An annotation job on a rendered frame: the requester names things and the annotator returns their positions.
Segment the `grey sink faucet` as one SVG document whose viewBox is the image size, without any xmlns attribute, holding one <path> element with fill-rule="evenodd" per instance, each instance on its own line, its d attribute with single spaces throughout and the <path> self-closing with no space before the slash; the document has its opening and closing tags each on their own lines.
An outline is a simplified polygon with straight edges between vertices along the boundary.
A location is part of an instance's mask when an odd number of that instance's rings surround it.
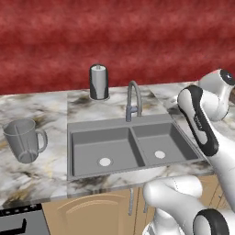
<svg viewBox="0 0 235 235">
<path fill-rule="evenodd" d="M 135 89 L 135 92 L 136 92 L 136 97 L 137 97 L 136 106 L 131 105 L 132 89 Z M 127 122 L 131 121 L 131 116 L 133 113 L 136 113 L 139 118 L 141 117 L 142 99 L 141 99 L 140 89 L 138 87 L 138 84 L 135 81 L 130 81 L 129 87 L 128 87 L 128 98 L 127 98 L 127 106 L 126 106 L 126 121 Z"/>
</svg>

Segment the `grey double sink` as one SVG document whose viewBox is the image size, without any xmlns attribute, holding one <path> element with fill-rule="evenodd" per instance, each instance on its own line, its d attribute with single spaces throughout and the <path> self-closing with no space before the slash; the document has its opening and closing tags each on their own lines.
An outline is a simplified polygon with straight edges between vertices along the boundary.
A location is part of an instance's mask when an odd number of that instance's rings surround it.
<svg viewBox="0 0 235 235">
<path fill-rule="evenodd" d="M 202 153 L 168 114 L 67 125 L 67 178 L 78 180 L 185 162 Z"/>
</svg>

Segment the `grey transparent jug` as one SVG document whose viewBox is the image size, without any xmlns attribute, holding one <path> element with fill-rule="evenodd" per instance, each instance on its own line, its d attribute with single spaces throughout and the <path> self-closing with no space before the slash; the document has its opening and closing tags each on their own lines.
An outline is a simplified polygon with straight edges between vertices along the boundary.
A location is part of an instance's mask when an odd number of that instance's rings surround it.
<svg viewBox="0 0 235 235">
<path fill-rule="evenodd" d="M 24 164 L 36 161 L 48 145 L 47 133 L 36 129 L 36 122 L 22 118 L 4 124 L 4 136 L 16 159 Z"/>
</svg>

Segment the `wide tan cupboard door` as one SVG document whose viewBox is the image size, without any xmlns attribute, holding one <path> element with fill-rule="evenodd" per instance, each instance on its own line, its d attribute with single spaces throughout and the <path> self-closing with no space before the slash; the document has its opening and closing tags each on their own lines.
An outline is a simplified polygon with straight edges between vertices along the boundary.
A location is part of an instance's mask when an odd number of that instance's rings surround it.
<svg viewBox="0 0 235 235">
<path fill-rule="evenodd" d="M 137 194 L 131 216 L 129 189 L 43 203 L 50 235 L 134 235 Z"/>
</svg>

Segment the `narrow tan cupboard door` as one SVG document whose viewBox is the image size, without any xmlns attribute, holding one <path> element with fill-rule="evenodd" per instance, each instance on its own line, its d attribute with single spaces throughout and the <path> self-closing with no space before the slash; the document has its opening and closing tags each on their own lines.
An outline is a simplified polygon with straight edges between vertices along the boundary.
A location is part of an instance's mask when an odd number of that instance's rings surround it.
<svg viewBox="0 0 235 235">
<path fill-rule="evenodd" d="M 137 210 L 135 219 L 134 235 L 142 235 L 145 227 L 151 222 L 154 216 L 154 208 L 148 206 L 147 213 L 143 213 L 145 200 L 143 198 L 142 188 L 138 189 Z"/>
</svg>

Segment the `tan cupboard front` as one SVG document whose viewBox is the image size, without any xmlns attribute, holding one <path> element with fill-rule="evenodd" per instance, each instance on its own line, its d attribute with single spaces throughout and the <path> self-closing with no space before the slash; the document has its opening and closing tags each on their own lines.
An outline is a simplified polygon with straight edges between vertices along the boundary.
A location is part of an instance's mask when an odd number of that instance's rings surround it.
<svg viewBox="0 0 235 235">
<path fill-rule="evenodd" d="M 214 174 L 199 176 L 199 180 L 203 186 L 203 194 L 200 197 L 200 201 L 204 206 L 215 209 L 230 209 L 218 178 Z"/>
</svg>

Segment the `grey dishwasher with black panel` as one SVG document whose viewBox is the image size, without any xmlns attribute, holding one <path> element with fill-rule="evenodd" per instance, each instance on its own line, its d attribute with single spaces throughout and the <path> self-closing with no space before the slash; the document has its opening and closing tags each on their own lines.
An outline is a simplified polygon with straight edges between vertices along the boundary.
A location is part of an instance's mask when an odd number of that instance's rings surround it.
<svg viewBox="0 0 235 235">
<path fill-rule="evenodd" d="M 0 235 L 50 235 L 42 205 L 1 209 Z"/>
</svg>

